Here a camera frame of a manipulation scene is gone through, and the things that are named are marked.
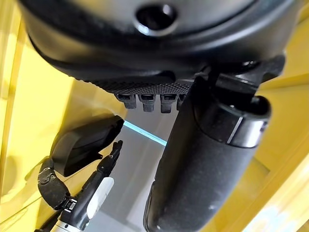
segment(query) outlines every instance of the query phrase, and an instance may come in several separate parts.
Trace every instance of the black attachment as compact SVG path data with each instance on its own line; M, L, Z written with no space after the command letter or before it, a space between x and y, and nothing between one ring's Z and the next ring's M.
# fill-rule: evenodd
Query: black attachment
M143 103L144 112L152 112L155 109L155 95L153 94L140 94L140 102Z
M87 215L87 207L90 200L98 189L100 183L105 177L108 177L113 170L117 159L120 155L120 150L123 142L120 140L113 144L112 152L105 157L97 166L89 179L85 182L81 192L77 196L77 202L74 207L69 210L64 210L61 213L60 220L80 230L84 230L89 222Z
M70 199L66 185L56 176L51 158L44 160L38 175L38 189L43 199L53 209L59 210Z
M172 110L172 104L178 99L176 94L160 95L161 100L161 113L169 114Z
M145 209L149 232L200 230L237 184L267 126L265 98L210 81L197 78L179 111Z
M136 97L133 94L115 94L118 101L125 104L126 109L136 108Z
M101 159L99 151L111 144L123 123L121 117L114 116L59 134L51 150L55 170L63 176L69 176Z

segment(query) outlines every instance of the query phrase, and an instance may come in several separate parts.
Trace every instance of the black cylindrical handle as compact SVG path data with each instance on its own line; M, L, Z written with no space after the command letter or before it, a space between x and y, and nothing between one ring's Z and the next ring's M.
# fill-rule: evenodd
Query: black cylindrical handle
M144 226L149 232L200 230L255 153L270 117L268 101L216 93L204 80L196 81L182 105L147 201Z

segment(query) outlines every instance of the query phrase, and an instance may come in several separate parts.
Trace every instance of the robotic arm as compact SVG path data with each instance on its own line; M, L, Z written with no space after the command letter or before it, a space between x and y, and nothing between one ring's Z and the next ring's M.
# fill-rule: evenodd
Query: robotic arm
M81 232L104 203L114 185L109 177L120 155L122 141L113 144L112 152L98 164L82 190L72 197L65 184L56 176L54 162L46 159L38 176L38 188L44 200L62 213L52 232Z

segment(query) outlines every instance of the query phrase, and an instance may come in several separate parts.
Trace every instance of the yellow panel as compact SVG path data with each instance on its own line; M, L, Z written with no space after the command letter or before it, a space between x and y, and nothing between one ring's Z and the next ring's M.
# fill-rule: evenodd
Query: yellow panel
M309 222L307 221L297 232L309 232Z
M0 223L7 227L12 218L24 220L23 212L40 210L37 175L41 160L48 156L57 133L98 118L126 116L122 103L92 84L76 81L57 71L32 48L20 12L11 0L1 1L1 157ZM103 151L107 154L110 147ZM62 178L76 193L94 170L94 164L69 178ZM44 218L27 218L33 231Z

